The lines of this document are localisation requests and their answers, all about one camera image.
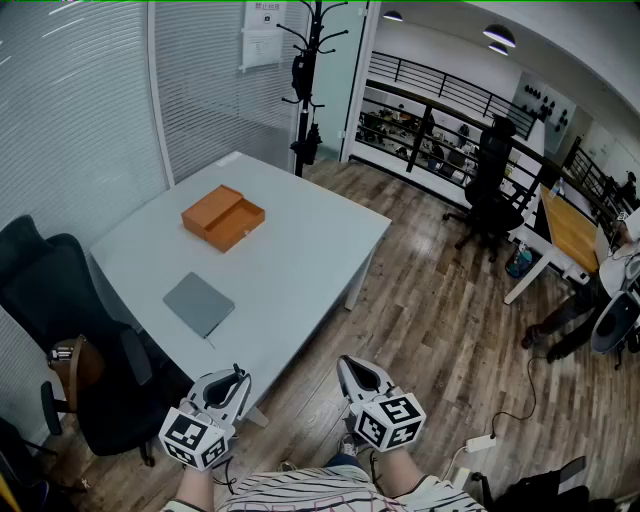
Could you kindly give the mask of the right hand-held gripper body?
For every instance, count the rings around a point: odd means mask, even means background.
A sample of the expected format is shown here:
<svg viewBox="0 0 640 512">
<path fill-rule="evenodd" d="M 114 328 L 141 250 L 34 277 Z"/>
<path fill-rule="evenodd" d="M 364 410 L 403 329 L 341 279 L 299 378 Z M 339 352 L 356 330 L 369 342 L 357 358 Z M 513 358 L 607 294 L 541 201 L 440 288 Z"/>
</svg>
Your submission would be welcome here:
<svg viewBox="0 0 640 512">
<path fill-rule="evenodd" d="M 425 421 L 426 414 L 415 395 L 393 389 L 369 401 L 352 403 L 346 428 L 358 448 L 388 452 L 413 443 Z"/>
</svg>

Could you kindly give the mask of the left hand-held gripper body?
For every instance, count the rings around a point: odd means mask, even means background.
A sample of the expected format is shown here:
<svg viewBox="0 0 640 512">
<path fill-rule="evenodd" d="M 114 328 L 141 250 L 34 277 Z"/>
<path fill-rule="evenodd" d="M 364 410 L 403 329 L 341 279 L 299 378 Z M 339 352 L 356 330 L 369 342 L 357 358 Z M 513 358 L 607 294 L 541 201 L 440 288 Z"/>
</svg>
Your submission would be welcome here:
<svg viewBox="0 0 640 512">
<path fill-rule="evenodd" d="M 167 455 L 199 471 L 210 469 L 230 449 L 236 429 L 214 413 L 191 402 L 171 407 L 159 432 Z"/>
</svg>

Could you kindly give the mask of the grey notebook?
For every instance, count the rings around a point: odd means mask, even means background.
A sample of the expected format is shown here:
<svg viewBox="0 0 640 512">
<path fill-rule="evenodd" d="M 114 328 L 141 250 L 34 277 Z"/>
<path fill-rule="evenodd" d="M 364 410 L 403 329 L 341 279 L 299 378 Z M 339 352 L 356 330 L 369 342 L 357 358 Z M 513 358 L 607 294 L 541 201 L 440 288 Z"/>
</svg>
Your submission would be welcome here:
<svg viewBox="0 0 640 512">
<path fill-rule="evenodd" d="M 235 308 L 232 300 L 193 272 L 172 288 L 163 302 L 201 338 L 207 338 Z"/>
</svg>

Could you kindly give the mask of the orange box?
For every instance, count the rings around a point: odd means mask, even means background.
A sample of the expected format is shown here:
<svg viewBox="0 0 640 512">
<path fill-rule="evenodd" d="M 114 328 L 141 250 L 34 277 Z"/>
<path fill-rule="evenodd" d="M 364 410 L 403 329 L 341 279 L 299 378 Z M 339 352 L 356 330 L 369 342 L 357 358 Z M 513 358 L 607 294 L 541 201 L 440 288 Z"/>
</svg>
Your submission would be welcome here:
<svg viewBox="0 0 640 512">
<path fill-rule="evenodd" d="M 220 185 L 181 213 L 186 230 L 222 253 L 265 221 L 265 210 L 242 193 Z"/>
</svg>

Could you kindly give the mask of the person's right forearm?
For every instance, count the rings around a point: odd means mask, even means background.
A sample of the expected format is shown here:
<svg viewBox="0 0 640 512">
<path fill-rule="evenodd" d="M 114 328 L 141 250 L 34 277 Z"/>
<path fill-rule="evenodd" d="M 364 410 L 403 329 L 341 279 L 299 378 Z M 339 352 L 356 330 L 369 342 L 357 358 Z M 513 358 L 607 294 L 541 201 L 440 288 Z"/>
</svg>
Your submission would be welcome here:
<svg viewBox="0 0 640 512">
<path fill-rule="evenodd" d="M 404 447 L 377 452 L 375 458 L 380 487 L 387 497 L 396 498 L 411 493 L 425 477 Z"/>
</svg>

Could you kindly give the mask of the person's left forearm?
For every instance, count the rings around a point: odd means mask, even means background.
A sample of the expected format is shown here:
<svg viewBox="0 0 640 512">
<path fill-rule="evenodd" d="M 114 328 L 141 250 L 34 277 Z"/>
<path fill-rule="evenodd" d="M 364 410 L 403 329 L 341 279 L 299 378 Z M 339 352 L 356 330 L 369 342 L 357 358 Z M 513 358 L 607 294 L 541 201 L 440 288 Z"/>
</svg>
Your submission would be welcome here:
<svg viewBox="0 0 640 512">
<path fill-rule="evenodd" d="M 211 468 L 199 470 L 186 466 L 174 500 L 202 512 L 215 512 L 214 493 Z"/>
</svg>

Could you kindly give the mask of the black high-back office chair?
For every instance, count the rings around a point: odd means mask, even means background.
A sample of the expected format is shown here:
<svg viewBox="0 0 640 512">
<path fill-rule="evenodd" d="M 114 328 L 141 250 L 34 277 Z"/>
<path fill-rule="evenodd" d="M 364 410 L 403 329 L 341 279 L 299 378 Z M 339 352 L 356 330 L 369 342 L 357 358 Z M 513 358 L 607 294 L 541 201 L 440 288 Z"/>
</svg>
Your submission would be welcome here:
<svg viewBox="0 0 640 512">
<path fill-rule="evenodd" d="M 61 434 L 59 416 L 71 414 L 94 454 L 138 450 L 143 464 L 154 466 L 151 441 L 169 410 L 168 400 L 138 333 L 113 319 L 103 305 L 77 239 L 66 233 L 43 238 L 29 215 L 0 229 L 0 307 L 46 360 L 56 343 L 79 335 L 104 359 L 101 378 L 79 393 L 75 413 L 65 395 L 55 397 L 50 382 L 41 385 L 50 433 Z"/>
</svg>

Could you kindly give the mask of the black mesh office chair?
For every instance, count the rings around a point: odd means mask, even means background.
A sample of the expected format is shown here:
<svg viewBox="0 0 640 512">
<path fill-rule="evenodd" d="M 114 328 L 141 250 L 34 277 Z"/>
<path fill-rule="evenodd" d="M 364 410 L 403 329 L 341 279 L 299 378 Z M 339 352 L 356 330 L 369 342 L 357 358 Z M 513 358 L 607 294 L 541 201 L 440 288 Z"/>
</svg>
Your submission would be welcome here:
<svg viewBox="0 0 640 512">
<path fill-rule="evenodd" d="M 523 214 L 513 204 L 513 199 L 500 189 L 515 134 L 516 127 L 510 119 L 494 117 L 492 126 L 480 136 L 476 151 L 477 170 L 465 186 L 465 199 L 471 206 L 470 210 L 465 215 L 445 213 L 442 216 L 444 222 L 455 219 L 469 227 L 466 235 L 455 243 L 456 249 L 461 250 L 475 235 L 479 235 L 490 251 L 491 263 L 497 260 L 500 239 L 524 223 Z"/>
</svg>

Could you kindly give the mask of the brown bag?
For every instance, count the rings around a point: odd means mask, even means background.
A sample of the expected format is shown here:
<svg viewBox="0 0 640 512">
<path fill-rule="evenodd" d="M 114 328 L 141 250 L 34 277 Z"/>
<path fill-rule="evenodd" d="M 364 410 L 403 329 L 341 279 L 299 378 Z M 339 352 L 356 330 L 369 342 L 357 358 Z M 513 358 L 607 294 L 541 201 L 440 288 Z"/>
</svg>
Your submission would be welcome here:
<svg viewBox="0 0 640 512">
<path fill-rule="evenodd" d="M 47 363 L 57 374 L 72 413 L 77 411 L 79 393 L 95 384 L 105 370 L 102 355 L 84 335 L 56 343 Z"/>
</svg>

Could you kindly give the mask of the black floor bag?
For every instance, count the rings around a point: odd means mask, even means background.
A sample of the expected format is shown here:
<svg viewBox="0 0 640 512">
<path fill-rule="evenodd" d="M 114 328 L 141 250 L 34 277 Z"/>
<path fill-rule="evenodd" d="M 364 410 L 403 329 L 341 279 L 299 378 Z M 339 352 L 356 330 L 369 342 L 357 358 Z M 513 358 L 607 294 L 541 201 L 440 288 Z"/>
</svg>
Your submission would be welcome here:
<svg viewBox="0 0 640 512">
<path fill-rule="evenodd" d="M 482 489 L 482 504 L 488 512 L 588 512 L 590 491 L 581 485 L 560 492 L 560 486 L 586 468 L 586 457 L 578 457 L 562 468 L 520 479 L 498 498 L 480 472 L 470 475 Z"/>
</svg>

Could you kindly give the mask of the blue bottle bag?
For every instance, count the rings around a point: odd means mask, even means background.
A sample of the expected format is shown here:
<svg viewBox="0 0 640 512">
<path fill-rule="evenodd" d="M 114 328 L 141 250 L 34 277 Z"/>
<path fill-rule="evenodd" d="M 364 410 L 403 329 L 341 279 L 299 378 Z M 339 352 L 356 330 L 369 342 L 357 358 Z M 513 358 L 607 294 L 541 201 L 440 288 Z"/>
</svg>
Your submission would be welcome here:
<svg viewBox="0 0 640 512">
<path fill-rule="evenodd" d="M 505 270 L 511 278 L 519 279 L 528 272 L 532 263 L 533 254 L 530 248 L 521 242 L 507 261 Z"/>
</svg>

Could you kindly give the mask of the wooden desk with white legs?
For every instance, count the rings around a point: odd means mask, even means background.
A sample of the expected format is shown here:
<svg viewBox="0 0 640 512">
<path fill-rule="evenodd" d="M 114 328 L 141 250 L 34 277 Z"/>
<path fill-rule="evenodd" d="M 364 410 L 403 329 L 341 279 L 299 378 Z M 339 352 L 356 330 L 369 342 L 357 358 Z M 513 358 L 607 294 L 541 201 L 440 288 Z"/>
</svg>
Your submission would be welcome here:
<svg viewBox="0 0 640 512">
<path fill-rule="evenodd" d="M 535 233 L 527 223 L 509 232 L 509 241 L 524 243 L 540 258 L 504 297 L 506 305 L 514 302 L 549 265 L 556 267 L 563 279 L 571 278 L 580 284 L 586 283 L 599 267 L 596 225 L 563 197 L 551 197 L 544 185 L 536 187 L 527 213 L 532 215 L 539 206 L 543 207 L 542 220 L 550 240 Z"/>
</svg>

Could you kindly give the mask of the white round chair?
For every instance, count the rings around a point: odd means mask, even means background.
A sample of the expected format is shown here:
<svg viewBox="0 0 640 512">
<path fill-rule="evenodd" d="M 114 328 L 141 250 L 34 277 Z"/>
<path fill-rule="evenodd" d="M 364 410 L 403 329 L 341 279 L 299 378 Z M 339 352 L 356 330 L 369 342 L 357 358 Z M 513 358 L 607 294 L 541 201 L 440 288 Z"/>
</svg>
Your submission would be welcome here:
<svg viewBox="0 0 640 512">
<path fill-rule="evenodd" d="M 640 318 L 640 302 L 629 291 L 619 291 L 599 316 L 591 335 L 591 348 L 607 353 L 615 348 Z"/>
</svg>

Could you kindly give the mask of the black coat rack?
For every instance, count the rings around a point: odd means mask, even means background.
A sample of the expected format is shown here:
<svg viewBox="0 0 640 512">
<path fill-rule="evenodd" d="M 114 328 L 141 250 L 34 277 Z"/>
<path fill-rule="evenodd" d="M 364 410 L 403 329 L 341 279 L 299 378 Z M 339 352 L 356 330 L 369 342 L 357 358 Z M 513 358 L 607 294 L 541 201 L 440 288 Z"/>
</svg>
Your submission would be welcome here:
<svg viewBox="0 0 640 512">
<path fill-rule="evenodd" d="M 322 138 L 316 158 L 340 159 L 367 0 L 299 3 L 308 13 L 306 30 L 301 32 L 283 24 L 280 28 L 296 38 L 293 48 L 297 55 L 310 55 L 314 64 L 311 98 L 298 101 L 292 87 L 294 97 L 284 100 L 298 108 L 298 127 L 290 149 L 295 155 L 294 174 L 302 176 L 304 169 L 311 166 L 303 164 L 301 152 L 312 122 L 319 125 Z"/>
</svg>

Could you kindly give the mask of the white window blinds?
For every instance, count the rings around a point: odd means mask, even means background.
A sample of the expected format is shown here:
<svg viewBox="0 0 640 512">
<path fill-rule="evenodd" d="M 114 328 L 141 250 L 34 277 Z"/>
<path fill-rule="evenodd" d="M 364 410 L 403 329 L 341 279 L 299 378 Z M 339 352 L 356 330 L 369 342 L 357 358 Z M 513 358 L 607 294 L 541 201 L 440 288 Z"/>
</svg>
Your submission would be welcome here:
<svg viewBox="0 0 640 512">
<path fill-rule="evenodd" d="M 242 72 L 245 3 L 167 2 L 155 8 L 159 112 L 175 182 L 234 151 L 293 168 L 298 108 L 284 100 L 294 97 L 296 38 L 284 32 L 279 64 Z M 283 25 L 304 32 L 305 7 L 285 3 Z"/>
<path fill-rule="evenodd" d="M 167 181 L 141 2 L 0 2 L 0 228 L 90 247 Z"/>
</svg>

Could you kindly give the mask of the black railing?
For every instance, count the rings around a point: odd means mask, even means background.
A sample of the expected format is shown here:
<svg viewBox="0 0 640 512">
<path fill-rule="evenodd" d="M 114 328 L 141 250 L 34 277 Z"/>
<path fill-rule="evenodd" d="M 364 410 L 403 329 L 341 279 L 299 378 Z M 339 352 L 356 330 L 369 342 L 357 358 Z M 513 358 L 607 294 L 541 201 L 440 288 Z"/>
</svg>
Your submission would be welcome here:
<svg viewBox="0 0 640 512">
<path fill-rule="evenodd" d="M 633 211 L 615 180 L 579 144 L 560 165 L 545 157 L 540 114 L 457 76 L 387 53 L 371 55 L 355 139 L 398 158 L 406 173 L 429 172 L 465 188 L 479 170 L 481 135 L 500 118 L 514 128 L 502 194 L 519 210 L 531 205 L 537 185 L 561 178 L 567 202 L 593 223 L 606 224 Z"/>
</svg>

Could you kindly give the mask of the black hanging bag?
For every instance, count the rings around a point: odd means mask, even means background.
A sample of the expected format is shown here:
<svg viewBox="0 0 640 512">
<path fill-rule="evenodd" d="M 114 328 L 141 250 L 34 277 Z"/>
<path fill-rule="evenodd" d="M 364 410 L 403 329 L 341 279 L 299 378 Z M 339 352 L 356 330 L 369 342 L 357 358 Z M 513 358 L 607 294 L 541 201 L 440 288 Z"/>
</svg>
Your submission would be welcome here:
<svg viewBox="0 0 640 512">
<path fill-rule="evenodd" d="M 311 56 L 306 53 L 297 55 L 294 58 L 291 72 L 292 87 L 298 101 L 308 101 L 311 98 L 314 73 Z"/>
</svg>

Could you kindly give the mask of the white paper notice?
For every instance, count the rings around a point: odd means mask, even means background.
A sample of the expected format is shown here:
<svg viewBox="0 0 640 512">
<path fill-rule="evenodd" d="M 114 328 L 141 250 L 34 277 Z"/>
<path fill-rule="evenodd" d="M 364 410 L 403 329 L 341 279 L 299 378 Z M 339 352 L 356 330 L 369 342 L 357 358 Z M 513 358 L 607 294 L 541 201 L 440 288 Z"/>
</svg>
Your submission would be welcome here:
<svg viewBox="0 0 640 512">
<path fill-rule="evenodd" d="M 279 64 L 282 61 L 286 3 L 275 0 L 250 0 L 245 3 L 242 34 L 242 58 L 239 69 Z"/>
</svg>

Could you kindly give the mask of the white door frame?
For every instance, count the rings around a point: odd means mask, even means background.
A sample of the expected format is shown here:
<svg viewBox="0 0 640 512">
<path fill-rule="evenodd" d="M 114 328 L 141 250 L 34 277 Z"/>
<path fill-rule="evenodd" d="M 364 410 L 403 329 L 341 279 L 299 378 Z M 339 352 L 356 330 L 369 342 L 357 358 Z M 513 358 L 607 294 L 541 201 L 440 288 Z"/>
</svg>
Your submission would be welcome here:
<svg viewBox="0 0 640 512">
<path fill-rule="evenodd" d="M 368 69 L 371 62 L 371 54 L 374 49 L 375 35 L 380 14 L 380 3 L 375 0 L 367 0 L 363 13 L 363 24 L 352 84 L 352 94 L 349 102 L 349 111 L 346 118 L 346 127 L 340 152 L 341 163 L 346 163 L 348 161 L 356 140 L 358 120 L 363 103 L 366 81 L 368 79 Z"/>
</svg>

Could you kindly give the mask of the wall board with black items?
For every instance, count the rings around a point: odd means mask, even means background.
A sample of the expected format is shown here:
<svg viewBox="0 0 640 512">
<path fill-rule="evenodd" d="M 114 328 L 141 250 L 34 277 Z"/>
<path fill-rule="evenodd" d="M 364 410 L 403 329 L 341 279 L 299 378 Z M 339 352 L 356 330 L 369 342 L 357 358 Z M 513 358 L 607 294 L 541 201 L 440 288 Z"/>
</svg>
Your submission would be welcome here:
<svg viewBox="0 0 640 512">
<path fill-rule="evenodd" d="M 523 72 L 513 103 L 539 119 L 545 128 L 545 152 L 556 154 L 572 121 L 576 105 L 560 92 Z"/>
</svg>

